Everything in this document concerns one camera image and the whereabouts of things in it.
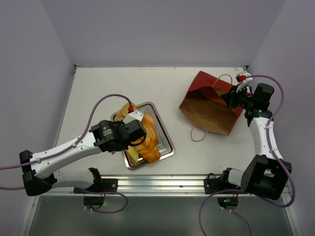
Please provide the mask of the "orange bread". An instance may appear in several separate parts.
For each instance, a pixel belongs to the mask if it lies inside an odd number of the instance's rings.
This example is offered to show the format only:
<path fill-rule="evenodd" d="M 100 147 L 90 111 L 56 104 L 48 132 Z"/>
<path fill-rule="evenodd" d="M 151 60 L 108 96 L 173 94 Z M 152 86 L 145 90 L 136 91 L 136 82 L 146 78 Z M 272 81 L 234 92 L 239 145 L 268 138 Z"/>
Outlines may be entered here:
<path fill-rule="evenodd" d="M 218 103 L 222 106 L 227 106 L 226 102 L 220 96 L 216 96 L 216 97 L 212 98 L 212 101 L 215 103 Z"/>

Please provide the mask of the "round flower bread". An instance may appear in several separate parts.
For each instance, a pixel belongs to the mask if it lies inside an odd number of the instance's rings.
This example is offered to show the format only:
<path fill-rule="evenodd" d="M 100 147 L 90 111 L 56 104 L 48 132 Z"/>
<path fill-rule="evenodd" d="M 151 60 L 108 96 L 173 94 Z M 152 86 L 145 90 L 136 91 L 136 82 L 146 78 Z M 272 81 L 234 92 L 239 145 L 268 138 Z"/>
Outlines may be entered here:
<path fill-rule="evenodd" d="M 117 111 L 116 113 L 116 119 L 118 121 L 123 121 L 124 118 L 128 115 L 129 113 L 129 107 L 130 107 L 130 104 L 129 103 L 126 103 L 120 110 Z"/>

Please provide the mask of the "yellow triangular sandwich bread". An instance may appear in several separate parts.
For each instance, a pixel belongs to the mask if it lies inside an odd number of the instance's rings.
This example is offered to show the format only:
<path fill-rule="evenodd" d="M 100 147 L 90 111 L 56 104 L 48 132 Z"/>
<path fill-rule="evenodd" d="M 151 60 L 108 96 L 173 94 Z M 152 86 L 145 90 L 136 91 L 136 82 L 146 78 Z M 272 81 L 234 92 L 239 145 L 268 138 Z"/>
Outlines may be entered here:
<path fill-rule="evenodd" d="M 139 153 L 135 149 L 135 147 L 128 146 L 128 149 L 126 150 L 126 153 L 128 157 L 131 159 L 131 161 L 137 165 L 138 164 L 138 159 L 139 159 Z"/>

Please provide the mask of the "long bread loaf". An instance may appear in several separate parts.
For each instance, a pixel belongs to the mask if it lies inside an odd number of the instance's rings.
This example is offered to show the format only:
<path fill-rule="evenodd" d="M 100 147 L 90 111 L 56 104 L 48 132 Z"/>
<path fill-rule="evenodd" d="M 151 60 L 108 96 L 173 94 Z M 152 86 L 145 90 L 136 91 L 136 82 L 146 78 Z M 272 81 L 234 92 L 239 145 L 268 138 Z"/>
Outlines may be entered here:
<path fill-rule="evenodd" d="M 149 113 L 144 113 L 142 124 L 146 129 L 149 137 L 154 141 L 155 145 L 158 143 L 158 135 L 156 131 L 156 124 L 153 117 Z"/>

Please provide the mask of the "braided leaf-shaped bread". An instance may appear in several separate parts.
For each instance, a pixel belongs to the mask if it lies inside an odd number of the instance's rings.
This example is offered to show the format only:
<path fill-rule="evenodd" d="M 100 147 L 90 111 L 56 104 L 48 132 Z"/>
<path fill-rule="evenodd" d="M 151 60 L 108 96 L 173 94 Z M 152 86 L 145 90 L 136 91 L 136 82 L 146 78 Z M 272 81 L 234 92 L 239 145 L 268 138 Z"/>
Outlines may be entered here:
<path fill-rule="evenodd" d="M 155 141 L 147 136 L 144 142 L 141 143 L 143 138 L 138 139 L 133 142 L 135 145 L 136 151 L 149 163 L 154 163 L 158 161 L 161 157 L 161 154 L 157 148 Z"/>

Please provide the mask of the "red paper bag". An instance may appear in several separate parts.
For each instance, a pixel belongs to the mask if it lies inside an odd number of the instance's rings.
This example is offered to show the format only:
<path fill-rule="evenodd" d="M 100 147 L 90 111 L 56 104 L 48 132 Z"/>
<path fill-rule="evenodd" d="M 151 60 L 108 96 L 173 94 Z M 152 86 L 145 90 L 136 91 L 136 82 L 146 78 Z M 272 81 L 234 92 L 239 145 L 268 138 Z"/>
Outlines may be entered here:
<path fill-rule="evenodd" d="M 193 124 L 207 132 L 228 136 L 243 108 L 230 108 L 212 101 L 230 91 L 233 79 L 228 74 L 220 77 L 199 71 L 183 98 L 179 110 Z"/>

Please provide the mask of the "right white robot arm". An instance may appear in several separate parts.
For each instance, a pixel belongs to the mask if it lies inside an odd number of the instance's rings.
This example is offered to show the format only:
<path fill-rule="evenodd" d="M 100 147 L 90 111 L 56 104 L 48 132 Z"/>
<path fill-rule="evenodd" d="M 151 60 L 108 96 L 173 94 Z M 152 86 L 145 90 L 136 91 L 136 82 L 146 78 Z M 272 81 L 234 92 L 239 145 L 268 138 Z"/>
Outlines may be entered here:
<path fill-rule="evenodd" d="M 274 88 L 260 83 L 253 94 L 250 91 L 250 86 L 236 85 L 222 95 L 228 106 L 241 107 L 246 111 L 245 118 L 253 136 L 255 156 L 244 171 L 227 168 L 221 175 L 219 187 L 225 193 L 240 187 L 246 193 L 277 200 L 292 166 L 280 155 L 273 134 L 273 114 L 268 108 Z"/>

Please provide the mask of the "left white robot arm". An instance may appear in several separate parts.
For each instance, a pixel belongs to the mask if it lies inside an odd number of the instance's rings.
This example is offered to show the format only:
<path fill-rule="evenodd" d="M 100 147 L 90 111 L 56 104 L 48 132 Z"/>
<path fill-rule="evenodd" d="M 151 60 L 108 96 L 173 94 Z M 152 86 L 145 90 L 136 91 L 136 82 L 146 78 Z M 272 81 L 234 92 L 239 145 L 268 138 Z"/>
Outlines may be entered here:
<path fill-rule="evenodd" d="M 132 142 L 145 138 L 145 128 L 137 119 L 128 123 L 102 120 L 83 137 L 63 145 L 39 153 L 25 150 L 19 154 L 25 191 L 28 196 L 60 187 L 74 187 L 75 193 L 104 192 L 98 169 L 90 167 L 86 171 L 65 171 L 64 167 L 101 152 L 122 151 Z"/>

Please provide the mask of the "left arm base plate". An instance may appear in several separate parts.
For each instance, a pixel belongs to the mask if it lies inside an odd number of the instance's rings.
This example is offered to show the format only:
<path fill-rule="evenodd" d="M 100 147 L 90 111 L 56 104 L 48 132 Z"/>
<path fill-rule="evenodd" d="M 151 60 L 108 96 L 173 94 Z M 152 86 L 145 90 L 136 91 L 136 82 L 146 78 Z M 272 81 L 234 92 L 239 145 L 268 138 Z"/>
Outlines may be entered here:
<path fill-rule="evenodd" d="M 73 189 L 74 194 L 105 194 L 116 193 L 118 188 L 117 178 L 102 178 L 95 180 L 94 184 L 87 189 L 75 187 Z"/>

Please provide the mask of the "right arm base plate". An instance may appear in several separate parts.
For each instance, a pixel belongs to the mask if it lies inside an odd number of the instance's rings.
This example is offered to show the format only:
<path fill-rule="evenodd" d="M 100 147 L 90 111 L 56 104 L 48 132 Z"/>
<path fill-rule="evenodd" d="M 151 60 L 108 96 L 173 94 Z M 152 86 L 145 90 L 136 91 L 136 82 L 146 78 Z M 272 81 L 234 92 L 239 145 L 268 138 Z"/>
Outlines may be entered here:
<path fill-rule="evenodd" d="M 227 180 L 224 180 L 222 176 L 209 173 L 207 177 L 203 180 L 204 192 L 206 195 L 213 194 L 215 192 L 227 190 L 227 189 L 238 189 L 241 188 L 237 185 L 229 183 Z"/>

